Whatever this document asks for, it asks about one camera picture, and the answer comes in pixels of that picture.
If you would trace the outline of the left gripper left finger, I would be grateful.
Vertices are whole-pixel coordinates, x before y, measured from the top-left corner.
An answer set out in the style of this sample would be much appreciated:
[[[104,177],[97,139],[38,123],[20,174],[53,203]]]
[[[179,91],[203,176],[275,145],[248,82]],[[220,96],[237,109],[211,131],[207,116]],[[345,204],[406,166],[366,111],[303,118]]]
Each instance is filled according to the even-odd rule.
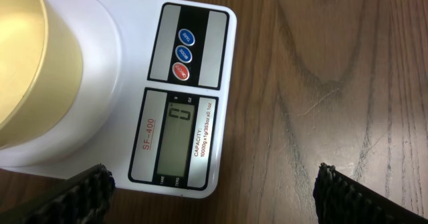
[[[3,212],[1,222],[103,223],[115,190],[112,173],[103,164],[97,164]]]

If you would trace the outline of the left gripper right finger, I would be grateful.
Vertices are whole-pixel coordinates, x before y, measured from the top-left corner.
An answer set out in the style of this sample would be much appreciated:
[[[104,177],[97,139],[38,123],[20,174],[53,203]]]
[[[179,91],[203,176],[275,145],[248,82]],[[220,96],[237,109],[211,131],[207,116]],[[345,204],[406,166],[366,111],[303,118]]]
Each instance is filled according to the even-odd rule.
[[[427,224],[427,219],[321,163],[313,198],[322,224]]]

